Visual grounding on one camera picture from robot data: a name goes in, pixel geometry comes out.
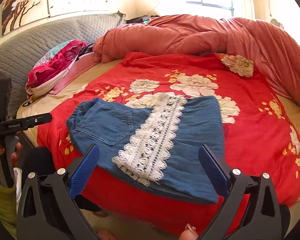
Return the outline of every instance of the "blue gripper pad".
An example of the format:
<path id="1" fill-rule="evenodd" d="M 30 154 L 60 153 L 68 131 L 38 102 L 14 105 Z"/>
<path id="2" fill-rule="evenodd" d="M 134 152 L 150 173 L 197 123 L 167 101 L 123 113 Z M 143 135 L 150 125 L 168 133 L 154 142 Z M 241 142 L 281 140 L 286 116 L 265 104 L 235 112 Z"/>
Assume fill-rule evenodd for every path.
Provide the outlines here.
<path id="1" fill-rule="evenodd" d="M 70 187 L 68 193 L 72 199 L 80 195 L 86 186 L 94 168 L 100 159 L 100 150 L 98 145 L 94 145 L 85 155 L 77 169 L 70 178 Z"/>
<path id="2" fill-rule="evenodd" d="M 223 173 L 222 169 L 204 146 L 199 148 L 198 155 L 199 162 L 213 185 L 214 190 L 218 195 L 227 198 L 230 194 L 228 189 L 228 178 Z"/>

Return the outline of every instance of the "gray quilted headboard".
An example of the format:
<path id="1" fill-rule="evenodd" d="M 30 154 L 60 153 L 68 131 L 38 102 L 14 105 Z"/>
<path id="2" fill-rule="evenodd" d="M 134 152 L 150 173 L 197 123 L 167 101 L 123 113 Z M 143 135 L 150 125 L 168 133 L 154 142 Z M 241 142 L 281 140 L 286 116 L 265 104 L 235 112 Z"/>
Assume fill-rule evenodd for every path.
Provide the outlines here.
<path id="1" fill-rule="evenodd" d="M 122 25 L 125 14 L 94 14 L 45 23 L 24 31 L 0 45 L 0 78 L 11 77 L 12 94 L 8 114 L 15 116 L 27 99 L 28 73 L 50 49 L 69 40 L 93 43 L 108 29 Z"/>

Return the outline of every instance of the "beige bedsheet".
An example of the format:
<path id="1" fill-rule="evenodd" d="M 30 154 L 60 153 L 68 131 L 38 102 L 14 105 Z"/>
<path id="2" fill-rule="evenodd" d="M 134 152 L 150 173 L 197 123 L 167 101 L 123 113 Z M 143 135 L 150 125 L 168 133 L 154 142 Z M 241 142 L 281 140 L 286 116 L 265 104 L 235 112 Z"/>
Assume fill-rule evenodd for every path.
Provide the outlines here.
<path id="1" fill-rule="evenodd" d="M 82 74 L 71 84 L 65 87 L 57 95 L 45 95 L 39 100 L 35 101 L 29 106 L 20 107 L 17 113 L 17 118 L 23 118 L 31 115 L 42 114 L 50 112 L 56 106 L 61 104 L 67 98 L 71 97 L 73 94 L 77 93 L 83 85 L 92 81 L 96 77 L 100 76 L 104 72 L 110 70 L 115 65 L 117 65 L 121 60 L 112 61 L 106 64 L 98 64 L 88 70 L 86 73 Z M 284 105 L 286 113 L 290 120 L 293 122 L 300 134 L 300 107 L 294 102 L 278 96 L 279 100 Z M 37 127 L 31 128 L 24 132 L 33 145 L 37 146 Z M 295 226 L 295 224 L 300 219 L 300 198 L 298 202 L 290 208 L 291 220 L 288 232 Z"/>

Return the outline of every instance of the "fingernail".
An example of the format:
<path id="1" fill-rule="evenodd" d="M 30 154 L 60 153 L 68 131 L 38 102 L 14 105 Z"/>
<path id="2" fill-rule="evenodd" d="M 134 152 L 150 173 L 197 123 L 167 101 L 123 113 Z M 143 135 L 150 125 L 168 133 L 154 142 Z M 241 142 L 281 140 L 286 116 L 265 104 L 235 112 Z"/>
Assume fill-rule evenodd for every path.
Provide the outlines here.
<path id="1" fill-rule="evenodd" d="M 189 229 L 195 237 L 197 237 L 197 238 L 199 237 L 197 232 L 195 231 L 195 227 L 192 227 L 190 224 L 187 224 L 185 229 Z"/>

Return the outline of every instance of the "floor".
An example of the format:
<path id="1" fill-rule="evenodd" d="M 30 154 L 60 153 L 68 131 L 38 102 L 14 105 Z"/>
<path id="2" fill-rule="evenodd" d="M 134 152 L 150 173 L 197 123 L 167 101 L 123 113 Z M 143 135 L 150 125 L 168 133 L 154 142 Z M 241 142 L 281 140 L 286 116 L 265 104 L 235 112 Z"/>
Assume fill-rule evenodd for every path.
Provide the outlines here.
<path id="1" fill-rule="evenodd" d="M 111 215 L 105 218 L 99 218 L 92 212 L 81 210 L 87 221 L 97 232 L 101 229 L 108 229 L 116 240 L 177 240 L 178 236 L 174 236 L 168 232 L 158 233 L 155 229 L 134 223 L 133 221 L 119 220 Z"/>

